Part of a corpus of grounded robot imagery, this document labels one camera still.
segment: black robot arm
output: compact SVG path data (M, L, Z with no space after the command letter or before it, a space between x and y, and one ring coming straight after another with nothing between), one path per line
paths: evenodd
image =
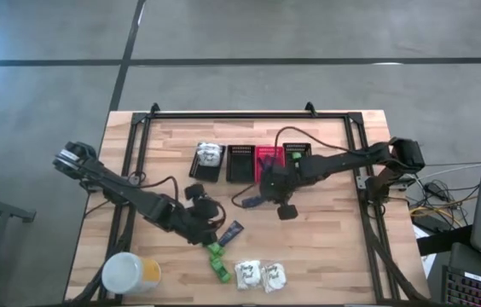
M224 222L225 211L205 194L201 185L186 189L188 198L194 200L194 206L186 209L169 195L142 191L110 171L96 158L95 149L82 142L69 142L56 155L53 165L70 178L80 180L84 188L100 187L106 199L116 206L133 205L145 220L166 232L174 231L190 244L208 245L217 241L216 230ZM218 215L218 207L223 217L212 221Z
M385 166L378 176L365 181L364 197L368 202L373 202L383 200L397 179L404 174L417 173L425 166L425 162L418 142L392 138L389 142L377 142L367 149L330 157L302 157L286 166L272 165L262 174L259 193L264 200L280 205L280 219L295 218L297 210L287 202L296 189L315 184L334 173L370 165Z

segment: concrete floor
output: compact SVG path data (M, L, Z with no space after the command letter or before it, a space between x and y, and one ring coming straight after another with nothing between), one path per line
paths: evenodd
M135 6L2 0L0 60L120 59ZM481 56L479 0L148 0L132 55L456 56ZM51 161L70 140L98 148L118 70L0 67L0 200L38 211L33 224L9 225L1 304L61 301L86 195ZM307 101L385 109L392 135L418 140L427 163L481 160L481 64L132 67L119 109L300 109ZM458 188L479 175L438 178ZM409 194L419 197L416 188Z

